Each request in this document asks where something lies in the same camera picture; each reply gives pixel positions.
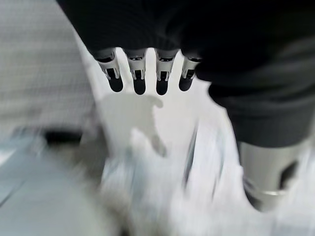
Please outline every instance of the black sleeve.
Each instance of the black sleeve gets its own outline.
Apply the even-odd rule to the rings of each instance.
[[[261,147],[298,143],[314,122],[314,4],[276,7],[263,1],[247,7],[203,12],[186,27],[182,48],[202,55],[196,74],[212,82],[209,95],[227,109],[237,141]],[[200,20],[214,30],[189,34]]]
[[[58,0],[88,50],[181,48],[237,141],[281,147],[312,131],[314,0]]]

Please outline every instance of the robotic finger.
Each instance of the robotic finger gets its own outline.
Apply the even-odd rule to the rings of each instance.
[[[157,56],[157,93],[164,95],[167,92],[168,78],[178,49],[165,51],[156,49]]]
[[[187,91],[191,84],[192,80],[195,76],[195,68],[196,66],[201,62],[201,59],[195,57],[185,57],[184,63],[183,63],[183,70],[182,75],[179,80],[179,89],[181,91]]]
[[[133,78],[133,87],[136,94],[142,95],[146,90],[145,72],[146,72],[146,54],[147,49],[127,50],[124,52],[128,59],[130,72]]]
[[[120,76],[115,48],[106,49],[102,58],[97,58],[97,62],[105,73],[112,91],[120,92],[123,90],[123,81]]]

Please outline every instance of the gray floor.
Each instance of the gray floor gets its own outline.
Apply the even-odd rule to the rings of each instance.
[[[92,91],[70,23],[53,0],[0,4],[0,136],[25,125],[81,125]]]

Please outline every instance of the prosthetic hand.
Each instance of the prosthetic hand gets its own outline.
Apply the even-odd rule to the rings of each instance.
[[[239,142],[249,202],[260,211],[278,205],[296,176],[314,119],[312,8],[297,2],[275,9],[267,1],[249,11],[235,1],[58,3],[115,92],[123,83],[113,47],[124,49],[137,94],[145,92],[145,49],[156,48],[159,95],[167,92],[181,49],[187,57],[179,89],[190,88],[195,71],[211,82],[209,95],[227,109]],[[191,12],[197,17],[187,17]]]

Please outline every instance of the fabric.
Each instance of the fabric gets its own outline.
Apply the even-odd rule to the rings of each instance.
[[[312,1],[58,0],[95,58],[109,47],[200,55],[199,79],[227,109],[238,141],[282,147],[312,130]]]

